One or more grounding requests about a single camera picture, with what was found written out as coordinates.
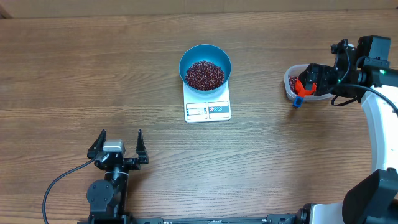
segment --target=plastic container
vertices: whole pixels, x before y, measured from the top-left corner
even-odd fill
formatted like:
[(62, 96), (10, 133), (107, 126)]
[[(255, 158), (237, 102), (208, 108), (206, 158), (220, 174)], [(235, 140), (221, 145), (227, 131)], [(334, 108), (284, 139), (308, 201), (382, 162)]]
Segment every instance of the plastic container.
[[(223, 84), (218, 88), (215, 88), (214, 90), (197, 90), (188, 85), (185, 79), (185, 76), (187, 75), (187, 70), (192, 66), (192, 64), (195, 62), (201, 62), (203, 60), (212, 62), (215, 65), (220, 66), (222, 71), (224, 72)], [(201, 44), (192, 47), (185, 52), (180, 61), (180, 77), (182, 81), (189, 89), (201, 95), (209, 95), (212, 93), (216, 93), (221, 89), (224, 89), (225, 83), (228, 82), (229, 77), (231, 76), (231, 71), (232, 63), (228, 55), (221, 48), (210, 44)]]
[[(290, 89), (290, 85), (289, 85), (289, 77), (291, 76), (295, 76), (298, 77), (305, 69), (307, 69), (307, 67), (309, 66), (309, 64), (306, 65), (294, 65), (291, 66), (285, 73), (285, 89), (286, 89), (286, 95), (287, 98), (290, 101), (294, 101), (294, 99), (296, 98), (297, 94), (295, 94), (291, 89)], [(305, 101), (314, 101), (314, 100), (325, 100), (325, 99), (329, 99), (331, 98), (333, 95), (332, 94), (325, 94), (322, 96), (305, 96), (304, 100)]]

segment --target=blue bowl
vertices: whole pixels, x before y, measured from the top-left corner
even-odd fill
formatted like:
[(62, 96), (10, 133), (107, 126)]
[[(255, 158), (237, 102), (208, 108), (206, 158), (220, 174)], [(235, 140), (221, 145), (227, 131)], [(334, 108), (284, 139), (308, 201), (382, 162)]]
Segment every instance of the blue bowl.
[[(217, 66), (220, 66), (222, 71), (224, 72), (224, 82), (218, 88), (214, 90), (197, 90), (195, 88), (190, 87), (188, 85), (185, 76), (187, 75), (187, 70), (192, 66), (192, 64), (196, 62), (201, 62), (206, 60), (208, 62), (212, 62)], [(210, 44), (201, 44), (192, 47), (187, 50), (185, 54), (182, 56), (180, 61), (180, 77), (182, 81), (194, 92), (199, 94), (211, 94), (217, 92), (219, 89), (225, 86), (225, 83), (229, 80), (229, 76), (231, 75), (232, 64), (228, 55), (221, 50), (219, 47)]]

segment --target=digital scale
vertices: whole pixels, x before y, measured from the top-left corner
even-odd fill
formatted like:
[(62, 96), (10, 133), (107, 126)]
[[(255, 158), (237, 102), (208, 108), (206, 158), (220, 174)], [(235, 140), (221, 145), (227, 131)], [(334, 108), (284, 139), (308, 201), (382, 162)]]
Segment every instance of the digital scale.
[(231, 119), (228, 82), (209, 95), (192, 91), (183, 82), (183, 93), (186, 122), (228, 121)]
[[(196, 62), (207, 61), (219, 66), (224, 72), (223, 84), (214, 90), (197, 90), (185, 79), (187, 70)], [(219, 47), (201, 44), (187, 50), (180, 61), (180, 77), (183, 83), (184, 117), (188, 123), (229, 121), (231, 102), (228, 79), (232, 64), (228, 55)]]

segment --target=red beans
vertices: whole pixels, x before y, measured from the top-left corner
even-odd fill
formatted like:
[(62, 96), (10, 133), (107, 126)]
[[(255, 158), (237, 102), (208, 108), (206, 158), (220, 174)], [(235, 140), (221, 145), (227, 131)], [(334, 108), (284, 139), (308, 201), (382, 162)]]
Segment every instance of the red beans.
[(204, 60), (192, 64), (185, 79), (188, 85), (197, 90), (214, 90), (223, 84), (224, 72), (221, 67)]
[(297, 94), (297, 91), (296, 91), (296, 89), (294, 88), (294, 85), (296, 84), (296, 82), (297, 82), (298, 79), (299, 79), (298, 77), (294, 77), (294, 76), (289, 77), (290, 89), (291, 89), (291, 90), (293, 91), (293, 93), (295, 93), (295, 94)]

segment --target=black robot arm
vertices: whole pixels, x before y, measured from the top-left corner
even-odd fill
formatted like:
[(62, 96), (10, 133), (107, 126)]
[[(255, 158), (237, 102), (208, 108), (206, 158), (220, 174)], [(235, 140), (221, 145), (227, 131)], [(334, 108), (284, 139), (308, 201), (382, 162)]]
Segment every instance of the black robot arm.
[(314, 96), (331, 93), (360, 102), (371, 86), (398, 87), (398, 70), (389, 69), (390, 44), (390, 38), (372, 35), (361, 37), (355, 48), (343, 39), (330, 47), (336, 55), (334, 66), (312, 63), (298, 79), (306, 90), (317, 85)]
[(140, 170), (141, 164), (149, 162), (142, 132), (138, 132), (136, 152), (138, 158), (125, 158), (122, 140), (106, 141), (103, 130), (88, 150), (87, 157), (94, 165), (105, 171), (104, 180), (93, 182), (87, 190), (90, 215), (87, 222), (79, 224), (130, 224), (134, 219), (125, 211), (129, 171)]

